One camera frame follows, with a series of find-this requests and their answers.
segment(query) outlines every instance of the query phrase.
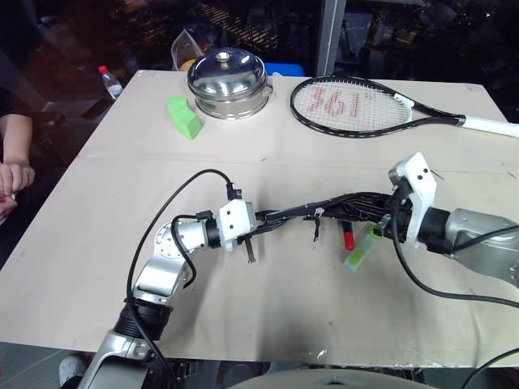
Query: water bottle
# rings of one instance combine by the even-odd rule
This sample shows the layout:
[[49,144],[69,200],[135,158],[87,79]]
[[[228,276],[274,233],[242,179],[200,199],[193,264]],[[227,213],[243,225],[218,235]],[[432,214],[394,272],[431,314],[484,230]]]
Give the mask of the water bottle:
[[108,67],[99,66],[97,69],[101,73],[101,78],[103,79],[103,84],[105,85],[106,90],[114,100],[117,100],[119,95],[122,93],[121,83],[119,83],[114,75],[108,72]]

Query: stainless steel pot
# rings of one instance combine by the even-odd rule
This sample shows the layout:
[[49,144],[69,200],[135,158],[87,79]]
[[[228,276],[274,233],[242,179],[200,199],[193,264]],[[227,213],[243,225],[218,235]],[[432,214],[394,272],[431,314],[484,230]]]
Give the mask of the stainless steel pot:
[[226,120],[253,115],[272,93],[261,59],[230,47],[198,58],[187,72],[187,83],[202,111]]

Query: shoe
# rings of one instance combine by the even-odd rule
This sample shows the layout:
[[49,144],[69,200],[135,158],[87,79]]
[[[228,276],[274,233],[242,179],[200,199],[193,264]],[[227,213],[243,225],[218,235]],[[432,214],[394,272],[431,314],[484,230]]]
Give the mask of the shoe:
[[77,355],[64,357],[59,363],[59,385],[62,386],[66,381],[73,377],[83,377],[87,371],[87,366]]

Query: black sleeve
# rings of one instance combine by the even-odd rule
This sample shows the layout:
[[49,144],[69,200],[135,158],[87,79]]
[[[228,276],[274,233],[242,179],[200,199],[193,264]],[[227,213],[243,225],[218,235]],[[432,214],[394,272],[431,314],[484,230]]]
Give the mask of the black sleeve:
[[31,110],[7,89],[0,88],[0,118],[10,113],[31,116]]

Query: plastic bottle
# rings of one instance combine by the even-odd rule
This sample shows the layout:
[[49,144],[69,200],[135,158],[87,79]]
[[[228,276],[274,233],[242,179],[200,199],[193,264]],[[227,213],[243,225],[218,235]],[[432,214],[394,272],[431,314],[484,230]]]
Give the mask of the plastic bottle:
[[108,72],[108,67],[99,66],[97,69],[101,73],[101,78],[103,79],[103,84],[105,85],[106,90],[114,100],[117,100],[119,95],[122,93],[121,83],[119,83],[114,75]]
[[364,229],[364,231],[361,234],[362,237],[360,239],[360,242],[357,243],[354,250],[351,251],[346,257],[344,264],[351,271],[357,270],[362,261],[366,258],[369,250],[373,247],[376,241],[381,239],[381,237],[376,235],[373,231],[373,228],[375,226],[376,224],[370,223],[367,229]]

